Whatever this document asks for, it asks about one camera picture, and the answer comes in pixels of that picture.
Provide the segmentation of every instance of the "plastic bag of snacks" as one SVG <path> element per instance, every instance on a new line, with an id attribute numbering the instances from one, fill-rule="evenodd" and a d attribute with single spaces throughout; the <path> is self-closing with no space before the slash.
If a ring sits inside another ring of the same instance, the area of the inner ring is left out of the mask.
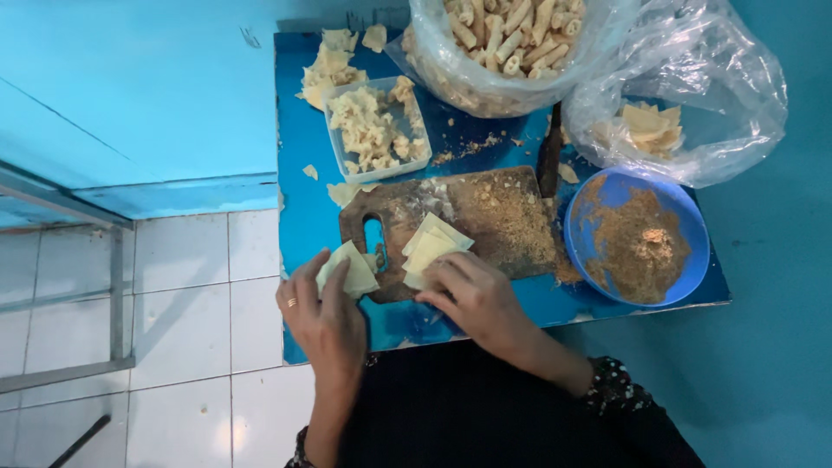
<path id="1" fill-rule="evenodd" d="M 754 166 L 783 138 L 785 88 L 777 58 L 726 0 L 651 0 L 616 70 L 566 97 L 563 125 L 596 166 L 707 187 Z"/>
<path id="2" fill-rule="evenodd" d="M 475 117 L 516 117 L 560 101 L 605 67 L 639 5 L 639 0 L 410 0 L 413 21 L 385 50 L 443 101 Z M 498 40 L 491 40 L 493 29 L 500 31 Z M 514 32 L 522 37 L 511 39 Z"/>

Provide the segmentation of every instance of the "blue wall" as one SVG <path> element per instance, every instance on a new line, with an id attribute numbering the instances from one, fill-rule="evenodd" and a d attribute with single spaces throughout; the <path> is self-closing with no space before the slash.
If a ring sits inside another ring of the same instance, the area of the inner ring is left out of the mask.
<path id="1" fill-rule="evenodd" d="M 127 207 L 126 216 L 276 207 L 274 186 L 252 195 L 252 182 L 277 170 L 272 34 L 403 27 L 409 17 L 406 0 L 350 8 L 336 0 L 0 2 L 0 160 L 72 189 L 108 187 L 89 201 Z M 191 179 L 200 180 L 164 184 Z M 163 185 L 114 187 L 148 183 Z M 214 196 L 203 198 L 211 183 Z"/>
<path id="2" fill-rule="evenodd" d="M 827 2 L 735 7 L 780 58 L 787 136 L 766 161 L 699 191 L 730 306 L 555 331 L 627 363 L 708 466 L 832 460 L 832 53 Z"/>

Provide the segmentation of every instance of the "wooden cutting board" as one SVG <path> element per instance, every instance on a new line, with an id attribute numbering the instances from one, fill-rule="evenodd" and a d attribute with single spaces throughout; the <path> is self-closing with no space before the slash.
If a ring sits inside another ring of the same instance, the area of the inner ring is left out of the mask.
<path id="1" fill-rule="evenodd" d="M 428 211 L 474 239 L 471 251 L 511 279 L 554 271 L 551 208 L 541 202 L 531 167 L 386 184 L 359 191 L 339 216 L 341 241 L 352 239 L 361 252 L 376 251 L 367 246 L 364 222 L 381 222 L 387 261 L 376 275 L 380 289 L 369 294 L 374 302 L 404 301 L 416 293 L 402 283 L 402 249 Z"/>

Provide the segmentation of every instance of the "cutting board handle hole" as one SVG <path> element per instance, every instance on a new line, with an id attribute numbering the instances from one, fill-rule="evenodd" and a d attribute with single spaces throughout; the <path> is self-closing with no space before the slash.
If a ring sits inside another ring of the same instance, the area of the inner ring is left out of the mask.
<path id="1" fill-rule="evenodd" d="M 384 226 L 381 218 L 374 213 L 364 215 L 364 239 L 366 240 L 367 253 L 381 254 L 381 261 L 376 256 L 376 265 L 379 273 L 387 269 L 387 246 L 384 243 Z"/>

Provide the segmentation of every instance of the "clear plastic bag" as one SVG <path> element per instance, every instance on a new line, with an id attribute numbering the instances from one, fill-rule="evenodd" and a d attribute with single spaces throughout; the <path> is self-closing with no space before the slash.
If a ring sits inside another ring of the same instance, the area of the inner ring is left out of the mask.
<path id="1" fill-rule="evenodd" d="M 576 86 L 562 105 L 567 135 L 596 166 L 707 187 L 754 166 L 785 135 L 780 63 L 726 0 L 646 2 L 614 63 L 614 72 Z M 684 140 L 670 160 L 628 141 L 616 117 L 628 98 L 682 105 Z"/>
<path id="2" fill-rule="evenodd" d="M 468 58 L 453 38 L 442 0 L 410 0 L 410 31 L 384 50 L 405 74 L 448 104 L 475 117 L 517 117 L 560 101 L 576 83 L 604 67 L 632 26 L 639 4 L 639 0 L 587 0 L 587 14 L 567 55 L 567 68 L 551 81 L 504 77 Z M 408 50 L 409 34 L 413 50 Z"/>

